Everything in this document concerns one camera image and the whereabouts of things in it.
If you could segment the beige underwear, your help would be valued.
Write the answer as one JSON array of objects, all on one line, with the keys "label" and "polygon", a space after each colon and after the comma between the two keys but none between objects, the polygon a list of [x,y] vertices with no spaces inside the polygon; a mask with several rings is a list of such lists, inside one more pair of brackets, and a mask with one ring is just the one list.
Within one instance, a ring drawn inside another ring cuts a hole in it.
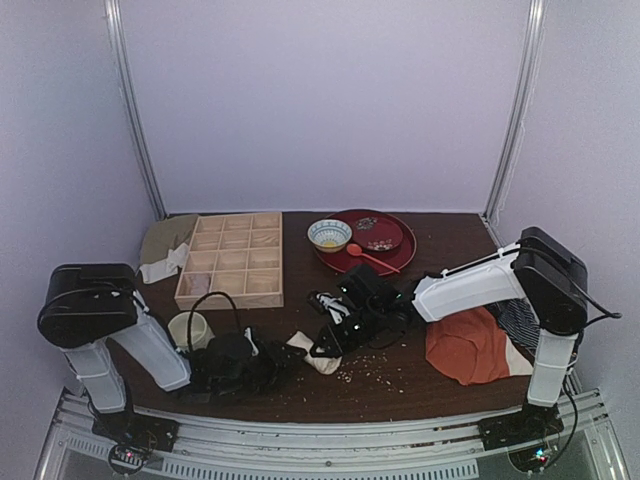
[{"label": "beige underwear", "polygon": [[341,366],[341,357],[325,358],[311,356],[311,348],[313,347],[314,342],[301,331],[297,331],[293,336],[291,336],[287,340],[286,344],[303,349],[306,352],[304,362],[314,368],[321,375],[332,375]]}]

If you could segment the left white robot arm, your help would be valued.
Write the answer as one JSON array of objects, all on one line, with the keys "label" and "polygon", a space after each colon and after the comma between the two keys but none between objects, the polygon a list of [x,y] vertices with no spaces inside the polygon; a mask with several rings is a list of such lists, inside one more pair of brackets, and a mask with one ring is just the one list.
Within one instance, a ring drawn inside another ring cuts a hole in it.
[{"label": "left white robot arm", "polygon": [[243,398],[276,388],[303,363],[306,350],[259,336],[234,323],[197,347],[197,310],[191,308],[179,345],[134,285],[127,264],[66,264],[51,274],[36,320],[44,339],[59,348],[92,406],[120,414],[131,401],[107,346],[114,341],[141,365],[163,391],[187,404]]}]

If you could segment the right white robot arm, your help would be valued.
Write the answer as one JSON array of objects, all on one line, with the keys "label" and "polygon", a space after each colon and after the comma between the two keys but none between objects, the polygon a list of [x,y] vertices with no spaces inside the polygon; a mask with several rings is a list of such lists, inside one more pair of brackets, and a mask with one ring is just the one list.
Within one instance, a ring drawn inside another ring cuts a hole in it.
[{"label": "right white robot arm", "polygon": [[539,327],[528,404],[554,406],[580,334],[587,325],[585,264],[538,227],[494,254],[397,287],[368,264],[351,268],[341,298],[312,296],[331,319],[310,348],[315,358],[338,358],[368,343],[393,323],[440,322],[475,307],[518,299]]}]

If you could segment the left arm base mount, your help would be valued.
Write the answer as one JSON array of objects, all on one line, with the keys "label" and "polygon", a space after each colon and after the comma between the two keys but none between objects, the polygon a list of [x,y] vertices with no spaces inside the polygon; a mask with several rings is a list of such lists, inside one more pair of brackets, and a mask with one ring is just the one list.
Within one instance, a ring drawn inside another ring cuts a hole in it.
[{"label": "left arm base mount", "polygon": [[148,451],[172,452],[179,424],[170,419],[136,413],[131,406],[117,413],[100,413],[89,402],[92,432],[116,443]]}]

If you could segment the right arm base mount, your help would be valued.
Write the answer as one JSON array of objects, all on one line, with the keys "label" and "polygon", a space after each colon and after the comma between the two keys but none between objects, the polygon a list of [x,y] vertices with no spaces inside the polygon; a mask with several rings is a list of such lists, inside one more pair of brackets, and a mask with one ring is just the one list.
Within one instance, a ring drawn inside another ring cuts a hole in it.
[{"label": "right arm base mount", "polygon": [[539,407],[528,402],[519,411],[486,417],[477,426],[485,450],[543,440],[549,434],[559,434],[564,430],[556,405]]}]

